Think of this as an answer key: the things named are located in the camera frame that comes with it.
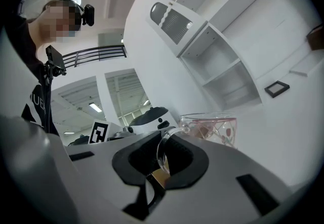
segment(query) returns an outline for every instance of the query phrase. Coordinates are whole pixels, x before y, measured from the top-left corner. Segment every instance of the black rubber pad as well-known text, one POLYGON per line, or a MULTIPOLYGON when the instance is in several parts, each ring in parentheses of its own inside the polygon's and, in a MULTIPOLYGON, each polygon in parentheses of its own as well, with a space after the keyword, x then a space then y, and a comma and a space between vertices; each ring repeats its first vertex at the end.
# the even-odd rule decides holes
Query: black rubber pad
POLYGON ((262 216, 279 205, 252 175, 245 174, 236 179, 262 216))
POLYGON ((82 152, 82 153, 78 153, 78 154, 74 154, 74 155, 69 155, 69 157, 72 161, 77 161, 77 160, 84 159, 87 157, 92 157, 94 155, 95 154, 93 154, 91 151, 87 151, 87 152, 82 152))

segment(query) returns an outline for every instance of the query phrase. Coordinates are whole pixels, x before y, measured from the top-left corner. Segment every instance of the black shirt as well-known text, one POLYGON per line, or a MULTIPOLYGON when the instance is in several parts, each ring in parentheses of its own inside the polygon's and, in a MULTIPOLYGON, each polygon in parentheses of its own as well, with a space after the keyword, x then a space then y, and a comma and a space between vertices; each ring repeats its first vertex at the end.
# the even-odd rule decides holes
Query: black shirt
POLYGON ((10 16, 5 23, 8 38, 15 48, 17 54, 26 64, 29 70, 38 79, 38 84, 30 95, 30 100, 26 104, 22 118, 44 128, 46 124, 46 113, 50 114, 50 129, 48 133, 59 135, 52 121, 51 110, 46 112, 46 101, 48 85, 45 65, 36 57, 36 45, 30 37, 28 23, 20 16, 10 16))

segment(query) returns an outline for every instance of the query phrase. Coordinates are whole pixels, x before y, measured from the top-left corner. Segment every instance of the cabinet door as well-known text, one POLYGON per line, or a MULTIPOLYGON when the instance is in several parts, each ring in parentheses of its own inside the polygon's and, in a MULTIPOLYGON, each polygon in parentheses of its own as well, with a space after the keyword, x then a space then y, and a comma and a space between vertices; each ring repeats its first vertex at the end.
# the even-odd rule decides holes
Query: cabinet door
POLYGON ((200 15, 172 0, 154 0, 148 12, 146 21, 177 57, 207 24, 200 15))

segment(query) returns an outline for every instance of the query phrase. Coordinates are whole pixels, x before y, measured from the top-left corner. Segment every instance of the black metal railing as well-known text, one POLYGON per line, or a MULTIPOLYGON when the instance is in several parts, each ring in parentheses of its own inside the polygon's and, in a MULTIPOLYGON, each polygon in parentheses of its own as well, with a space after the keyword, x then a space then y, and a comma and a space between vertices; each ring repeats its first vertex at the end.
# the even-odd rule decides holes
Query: black metal railing
POLYGON ((69 68, 90 61, 106 60, 117 57, 127 58, 124 45, 102 46, 73 52, 64 55, 63 61, 65 68, 69 68))

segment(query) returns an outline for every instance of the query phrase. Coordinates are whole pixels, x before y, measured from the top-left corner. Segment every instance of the picture frame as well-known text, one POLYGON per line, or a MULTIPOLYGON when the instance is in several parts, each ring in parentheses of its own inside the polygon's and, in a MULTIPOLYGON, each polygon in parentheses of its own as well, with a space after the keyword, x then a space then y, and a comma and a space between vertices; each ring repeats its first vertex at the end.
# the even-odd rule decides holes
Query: picture frame
POLYGON ((271 84, 270 86, 266 87, 264 90, 272 97, 275 98, 281 95, 283 92, 287 91, 290 86, 286 83, 281 81, 276 81, 275 83, 271 84))

